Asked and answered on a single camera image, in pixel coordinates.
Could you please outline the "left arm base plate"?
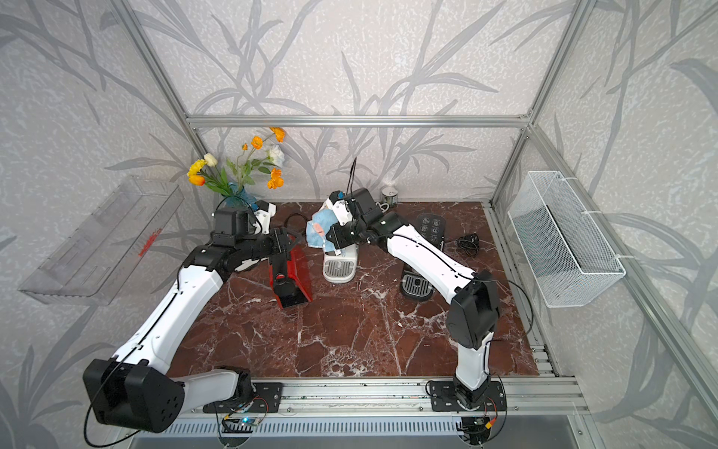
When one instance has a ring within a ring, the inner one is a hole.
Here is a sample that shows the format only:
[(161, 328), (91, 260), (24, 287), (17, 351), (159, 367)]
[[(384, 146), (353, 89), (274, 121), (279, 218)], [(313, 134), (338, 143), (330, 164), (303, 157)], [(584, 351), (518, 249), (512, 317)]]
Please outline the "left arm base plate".
[(244, 385), (239, 391), (239, 402), (232, 409), (243, 413), (278, 413), (282, 391), (283, 383), (279, 382)]

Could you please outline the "blue pink patterned cloth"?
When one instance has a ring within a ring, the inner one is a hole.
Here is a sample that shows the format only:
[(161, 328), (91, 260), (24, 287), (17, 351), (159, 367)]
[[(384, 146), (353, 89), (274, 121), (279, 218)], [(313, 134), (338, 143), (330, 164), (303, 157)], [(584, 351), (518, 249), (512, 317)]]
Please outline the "blue pink patterned cloth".
[(338, 218), (330, 209), (320, 209), (306, 223), (306, 241), (308, 247), (322, 249), (325, 253), (336, 251), (335, 245), (327, 239), (331, 226), (338, 224)]

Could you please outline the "white coffee machine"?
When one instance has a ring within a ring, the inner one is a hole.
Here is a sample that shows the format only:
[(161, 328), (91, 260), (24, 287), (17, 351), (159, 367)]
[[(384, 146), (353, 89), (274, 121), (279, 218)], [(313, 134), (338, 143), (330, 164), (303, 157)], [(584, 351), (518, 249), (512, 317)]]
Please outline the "white coffee machine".
[(354, 244), (335, 252), (325, 253), (323, 276), (331, 284), (347, 284), (355, 278), (357, 266), (358, 246)]

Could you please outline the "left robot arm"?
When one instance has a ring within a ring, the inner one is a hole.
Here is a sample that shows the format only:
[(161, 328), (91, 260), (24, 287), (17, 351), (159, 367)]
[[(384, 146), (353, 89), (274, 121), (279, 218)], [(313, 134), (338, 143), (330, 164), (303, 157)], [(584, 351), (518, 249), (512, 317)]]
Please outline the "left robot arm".
[(246, 403), (254, 391), (243, 370), (219, 368), (168, 377), (175, 353), (209, 300), (233, 272), (268, 260), (278, 269), (278, 293), (297, 291), (288, 273), (301, 236), (285, 227), (236, 236), (215, 232), (182, 262), (166, 296), (134, 336), (82, 375), (90, 399), (87, 415), (98, 423), (160, 433), (182, 413), (214, 402)]

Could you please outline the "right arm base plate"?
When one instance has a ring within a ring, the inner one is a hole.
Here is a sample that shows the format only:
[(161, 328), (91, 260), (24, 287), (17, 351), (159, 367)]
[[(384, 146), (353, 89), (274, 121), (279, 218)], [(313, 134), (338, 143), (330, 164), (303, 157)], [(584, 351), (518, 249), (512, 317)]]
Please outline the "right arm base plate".
[(430, 380), (424, 385), (433, 412), (504, 412), (507, 394), (501, 381), (490, 379), (476, 390), (452, 381)]

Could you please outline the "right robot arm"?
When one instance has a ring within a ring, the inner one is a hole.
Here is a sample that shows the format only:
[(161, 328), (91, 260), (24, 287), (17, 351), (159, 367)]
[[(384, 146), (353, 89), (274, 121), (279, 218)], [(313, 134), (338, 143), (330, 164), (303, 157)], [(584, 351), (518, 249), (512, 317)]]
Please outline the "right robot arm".
[(455, 395), (464, 409), (479, 408), (491, 382), (489, 353), (500, 316), (491, 273), (458, 263), (396, 213), (387, 213), (371, 223), (361, 217), (344, 225), (333, 224), (325, 231), (325, 239), (337, 249), (374, 244), (410, 266), (444, 297), (450, 306), (445, 326), (458, 344)]

